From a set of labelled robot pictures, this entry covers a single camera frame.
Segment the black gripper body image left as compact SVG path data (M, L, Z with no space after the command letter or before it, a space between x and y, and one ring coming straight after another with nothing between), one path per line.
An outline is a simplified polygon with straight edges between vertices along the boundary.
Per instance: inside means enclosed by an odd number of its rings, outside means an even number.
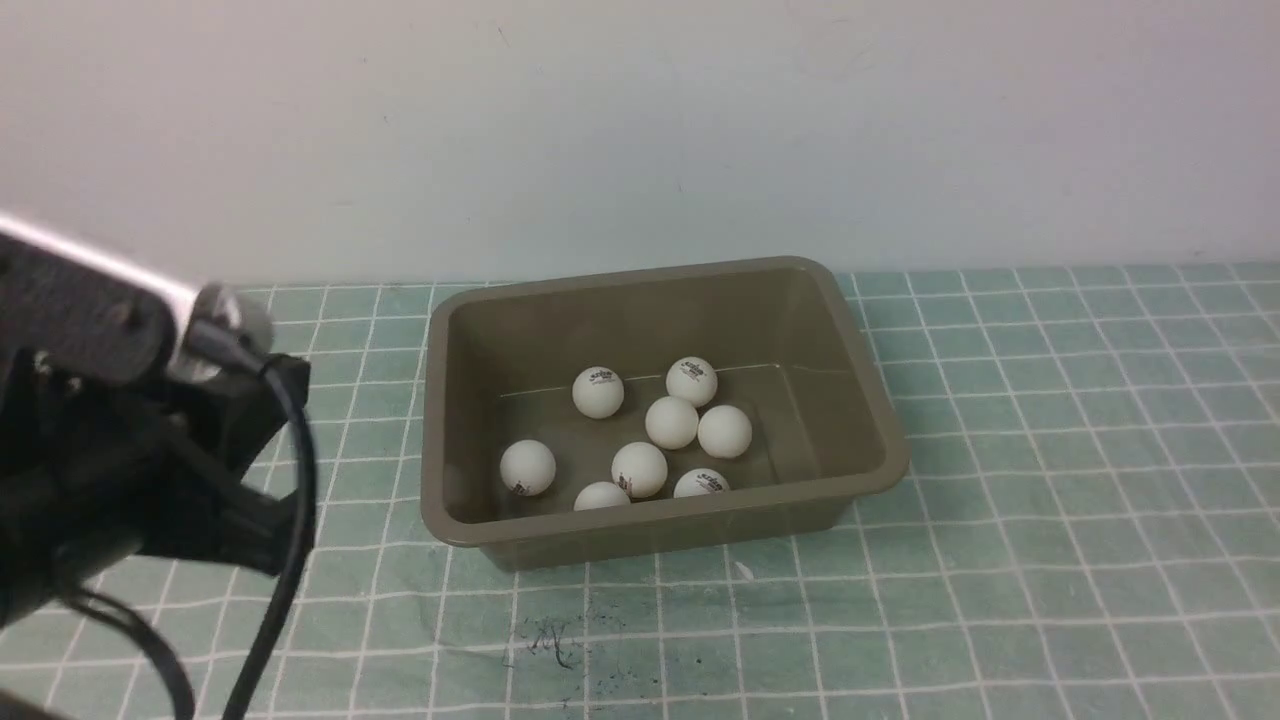
M287 424L262 382L68 383L3 354L5 601L49 601L132 555L283 571L300 501L244 479Z

